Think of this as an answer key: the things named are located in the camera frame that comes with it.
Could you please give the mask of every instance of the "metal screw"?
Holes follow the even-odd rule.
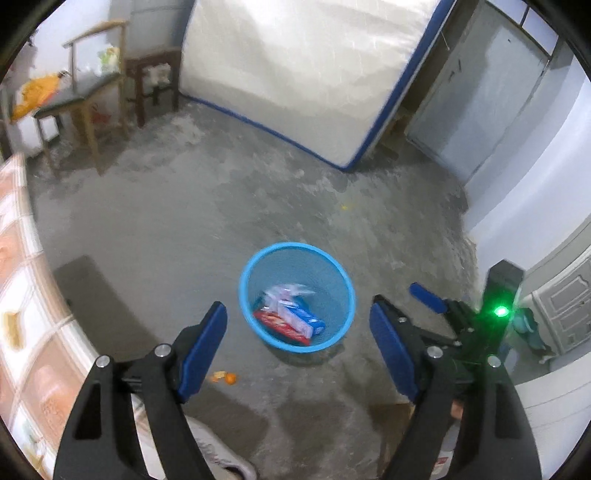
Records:
[[[160,358],[164,358],[165,356],[169,356],[170,352],[172,351],[172,347],[167,343],[161,343],[154,349],[154,353],[156,356]]]
[[[486,361],[492,368],[499,368],[502,365],[499,358],[494,355],[491,355]]]
[[[104,368],[107,365],[109,365],[111,362],[111,359],[109,358],[108,355],[101,355],[100,357],[98,357],[96,359],[96,366],[99,368]]]
[[[431,345],[427,348],[427,355],[431,358],[441,358],[443,356],[443,350],[441,350],[438,346]]]

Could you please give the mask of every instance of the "blue pad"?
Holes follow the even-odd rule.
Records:
[[[181,381],[177,393],[182,403],[199,392],[207,370],[217,352],[217,347],[226,333],[227,325],[226,307],[219,302],[212,306],[201,324],[198,325],[201,328],[197,341],[189,350],[181,366]]]
[[[435,313],[443,314],[447,312],[447,305],[445,304],[445,301],[443,301],[443,299],[441,299],[434,293],[428,291],[420,283],[412,283],[408,288],[408,291],[419,302],[421,302],[423,305],[425,305]]]
[[[384,310],[377,303],[374,303],[369,312],[369,328],[397,390],[415,402],[418,387],[415,383],[413,361]]]

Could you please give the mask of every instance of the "plastic-wrapped mattress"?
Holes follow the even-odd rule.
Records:
[[[455,0],[197,0],[181,91],[335,167],[361,158]]]

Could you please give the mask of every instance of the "chair seat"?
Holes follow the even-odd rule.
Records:
[[[70,86],[57,92],[46,103],[41,105],[33,115],[35,118],[43,118],[47,112],[56,108],[66,107],[72,103],[86,100],[100,88],[119,80],[123,75],[119,72],[107,73],[100,76],[92,76],[76,82],[76,91]]]

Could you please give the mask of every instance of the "red wrapper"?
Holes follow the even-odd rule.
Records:
[[[253,315],[259,322],[276,331],[277,333],[280,333],[291,340],[302,343],[303,345],[310,345],[309,338],[297,333],[289,323],[287,323],[276,313],[268,312],[266,310],[257,310],[253,312]]]

